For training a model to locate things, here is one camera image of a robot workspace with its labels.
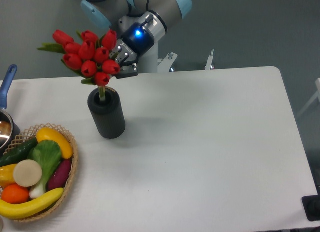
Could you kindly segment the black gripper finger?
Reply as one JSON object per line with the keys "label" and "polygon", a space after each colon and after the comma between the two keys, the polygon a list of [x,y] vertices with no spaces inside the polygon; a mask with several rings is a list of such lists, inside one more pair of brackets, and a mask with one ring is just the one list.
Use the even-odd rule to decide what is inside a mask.
{"label": "black gripper finger", "polygon": [[115,76],[117,79],[123,79],[133,76],[138,76],[139,71],[137,64],[134,63],[130,66],[124,66],[120,69],[120,72]]}

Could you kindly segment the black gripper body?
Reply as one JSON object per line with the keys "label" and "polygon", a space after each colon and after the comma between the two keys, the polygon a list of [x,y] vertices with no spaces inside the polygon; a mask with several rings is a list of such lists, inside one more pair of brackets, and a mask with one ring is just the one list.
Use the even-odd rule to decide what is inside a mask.
{"label": "black gripper body", "polygon": [[109,57],[119,65],[132,65],[138,63],[139,58],[151,49],[154,43],[153,35],[141,23],[136,22],[117,40]]}

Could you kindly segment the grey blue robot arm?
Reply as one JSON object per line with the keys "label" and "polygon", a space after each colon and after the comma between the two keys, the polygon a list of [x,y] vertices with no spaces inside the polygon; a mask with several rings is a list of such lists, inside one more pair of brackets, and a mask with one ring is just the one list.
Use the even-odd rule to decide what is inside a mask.
{"label": "grey blue robot arm", "polygon": [[116,56],[121,70],[117,79],[141,73],[172,72],[177,54],[158,58],[158,43],[192,9],[192,0],[82,0],[90,21],[117,32]]}

